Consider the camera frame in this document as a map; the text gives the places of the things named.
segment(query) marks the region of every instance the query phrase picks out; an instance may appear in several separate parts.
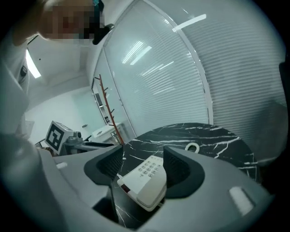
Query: round table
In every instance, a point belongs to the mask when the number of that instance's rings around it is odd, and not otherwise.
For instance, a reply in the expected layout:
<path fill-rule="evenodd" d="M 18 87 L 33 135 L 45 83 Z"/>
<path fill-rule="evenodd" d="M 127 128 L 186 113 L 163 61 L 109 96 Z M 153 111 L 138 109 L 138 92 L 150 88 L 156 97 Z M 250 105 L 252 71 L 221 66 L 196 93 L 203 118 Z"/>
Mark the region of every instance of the round table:
<path fill-rule="evenodd" d="M 201 123 L 181 123 L 163 126 L 138 136 L 124 146 L 123 165 L 116 176 L 112 190 L 119 223 L 129 229 L 137 229 L 158 209 L 148 212 L 136 204 L 117 184 L 117 180 L 149 156 L 163 157 L 163 147 L 185 149 L 188 143 L 197 143 L 199 154 L 221 159 L 238 167 L 250 178 L 259 182 L 257 162 L 245 142 L 230 131 Z"/>

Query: white cable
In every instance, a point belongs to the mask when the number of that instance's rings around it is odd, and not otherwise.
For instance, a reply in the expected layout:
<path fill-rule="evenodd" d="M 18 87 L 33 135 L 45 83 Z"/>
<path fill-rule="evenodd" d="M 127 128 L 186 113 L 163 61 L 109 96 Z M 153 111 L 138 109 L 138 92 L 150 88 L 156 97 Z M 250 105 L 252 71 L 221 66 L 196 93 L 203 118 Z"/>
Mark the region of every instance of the white cable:
<path fill-rule="evenodd" d="M 189 150 L 189 148 L 191 146 L 195 146 L 196 147 L 195 153 L 199 152 L 199 145 L 197 143 L 189 143 L 189 144 L 187 144 L 187 146 L 185 147 L 185 150 Z"/>

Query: keypad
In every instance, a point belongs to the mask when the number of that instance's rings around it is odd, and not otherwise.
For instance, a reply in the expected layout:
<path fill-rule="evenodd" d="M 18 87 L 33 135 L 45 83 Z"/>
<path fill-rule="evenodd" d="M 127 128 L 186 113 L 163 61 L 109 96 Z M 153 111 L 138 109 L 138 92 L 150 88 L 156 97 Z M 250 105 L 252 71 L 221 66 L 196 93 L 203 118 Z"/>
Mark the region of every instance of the keypad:
<path fill-rule="evenodd" d="M 149 160 L 144 161 L 145 163 L 143 163 L 139 168 L 138 171 L 141 172 L 141 176 L 146 176 L 148 175 L 149 177 L 153 177 L 154 174 L 156 174 L 159 171 L 159 167 L 161 167 L 162 165 L 158 164 L 160 163 L 160 161 L 163 161 L 162 158 L 156 157 L 156 156 L 151 156 L 150 159 L 152 159 L 151 162 Z"/>

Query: wooden coat rack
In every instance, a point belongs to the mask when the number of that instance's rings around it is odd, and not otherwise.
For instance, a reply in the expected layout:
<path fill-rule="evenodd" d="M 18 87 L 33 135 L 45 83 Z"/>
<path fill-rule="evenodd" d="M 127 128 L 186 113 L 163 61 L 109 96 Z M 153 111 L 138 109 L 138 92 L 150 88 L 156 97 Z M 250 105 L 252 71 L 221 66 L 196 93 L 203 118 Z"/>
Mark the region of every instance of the wooden coat rack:
<path fill-rule="evenodd" d="M 109 124 L 109 125 L 110 125 L 110 126 L 113 126 L 113 127 L 115 128 L 115 131 L 116 131 L 116 133 L 117 133 L 117 136 L 118 136 L 118 138 L 119 138 L 121 144 L 124 144 L 124 141 L 123 141 L 123 139 L 122 139 L 122 136 L 120 135 L 119 130 L 118 130 L 116 124 L 115 124 L 114 116 L 112 115 L 112 113 L 114 112 L 115 109 L 113 109 L 113 110 L 111 111 L 111 110 L 110 110 L 110 107 L 109 107 L 109 103 L 108 103 L 108 101 L 107 101 L 107 97 L 106 97 L 106 96 L 107 96 L 107 93 L 106 93 L 106 90 L 107 90 L 108 88 L 106 88 L 106 89 L 104 88 L 101 75 L 99 75 L 99 78 L 95 77 L 95 79 L 98 79 L 98 80 L 100 81 L 101 91 L 102 91 L 103 96 L 104 96 L 104 99 L 105 99 L 105 104 L 106 104 L 106 107 L 107 107 L 107 109 L 108 109 L 108 112 L 109 112 L 109 115 L 110 115 L 111 121 L 112 121 L 112 123 L 113 123 L 113 125 L 111 125 L 111 124 Z"/>

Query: ceiling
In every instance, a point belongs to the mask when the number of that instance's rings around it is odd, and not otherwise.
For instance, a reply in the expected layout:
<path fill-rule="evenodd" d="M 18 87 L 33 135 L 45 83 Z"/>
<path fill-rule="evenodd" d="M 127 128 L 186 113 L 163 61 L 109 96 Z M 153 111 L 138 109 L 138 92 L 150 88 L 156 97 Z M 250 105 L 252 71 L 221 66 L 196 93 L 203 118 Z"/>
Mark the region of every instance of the ceiling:
<path fill-rule="evenodd" d="M 34 39 L 28 50 L 39 70 L 38 78 L 43 84 L 54 86 L 83 75 L 86 66 L 88 47 L 68 43 L 48 41 L 40 36 Z"/>

